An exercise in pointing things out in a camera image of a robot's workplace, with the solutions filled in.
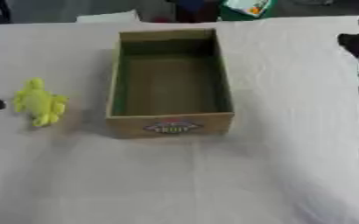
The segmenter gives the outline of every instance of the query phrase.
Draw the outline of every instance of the yellow plush toy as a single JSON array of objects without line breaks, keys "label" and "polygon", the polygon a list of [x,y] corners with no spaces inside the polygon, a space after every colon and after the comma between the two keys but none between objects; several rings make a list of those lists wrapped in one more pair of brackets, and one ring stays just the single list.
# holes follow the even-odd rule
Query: yellow plush toy
[{"label": "yellow plush toy", "polygon": [[16,92],[13,103],[16,112],[25,111],[32,116],[32,125],[41,127],[60,119],[65,112],[67,98],[45,91],[44,81],[33,78],[25,83],[21,91]]}]

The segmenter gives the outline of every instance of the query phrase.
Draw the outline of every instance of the stuffed frog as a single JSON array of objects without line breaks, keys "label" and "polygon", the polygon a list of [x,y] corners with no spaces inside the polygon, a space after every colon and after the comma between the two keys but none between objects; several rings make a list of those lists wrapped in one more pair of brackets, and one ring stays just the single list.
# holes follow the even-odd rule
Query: stuffed frog
[{"label": "stuffed frog", "polygon": [[16,92],[13,100],[16,112],[26,112],[32,116],[32,125],[42,127],[56,123],[65,112],[67,98],[64,95],[45,91],[45,83],[33,78]]}]

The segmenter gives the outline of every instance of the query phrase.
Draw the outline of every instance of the green container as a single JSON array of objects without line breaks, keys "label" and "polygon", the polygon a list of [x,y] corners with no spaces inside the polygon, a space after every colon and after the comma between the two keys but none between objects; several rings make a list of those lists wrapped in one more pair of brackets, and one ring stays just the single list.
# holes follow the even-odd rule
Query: green container
[{"label": "green container", "polygon": [[270,18],[271,17],[271,9],[273,8],[276,0],[271,0],[271,4],[268,7],[268,9],[265,10],[263,15],[260,17],[252,17],[249,15],[246,15],[244,13],[231,10],[229,7],[225,6],[224,3],[220,6],[220,16],[223,21],[251,21],[251,20],[257,20],[261,18]]}]

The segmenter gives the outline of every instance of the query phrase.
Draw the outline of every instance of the box label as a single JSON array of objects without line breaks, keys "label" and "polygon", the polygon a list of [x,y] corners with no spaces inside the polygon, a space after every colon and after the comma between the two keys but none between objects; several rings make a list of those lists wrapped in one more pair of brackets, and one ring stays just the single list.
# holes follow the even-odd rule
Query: box label
[{"label": "box label", "polygon": [[145,130],[154,131],[159,134],[181,134],[186,133],[190,130],[198,129],[201,127],[198,124],[192,122],[181,122],[181,121],[164,121],[156,122],[153,125],[145,127]]}]

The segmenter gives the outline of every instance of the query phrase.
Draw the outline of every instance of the white fabric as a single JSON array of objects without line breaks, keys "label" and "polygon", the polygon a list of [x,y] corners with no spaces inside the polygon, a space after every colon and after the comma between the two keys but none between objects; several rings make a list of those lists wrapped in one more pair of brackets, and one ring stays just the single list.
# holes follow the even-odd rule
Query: white fabric
[{"label": "white fabric", "polygon": [[[71,99],[38,130],[0,112],[0,223],[359,224],[357,17],[0,26],[0,96],[39,76]],[[225,137],[116,140],[103,110],[119,31],[217,27]]]},{"label": "white fabric", "polygon": [[90,15],[77,17],[77,23],[119,23],[119,22],[138,22],[137,12],[130,10],[112,14]]}]

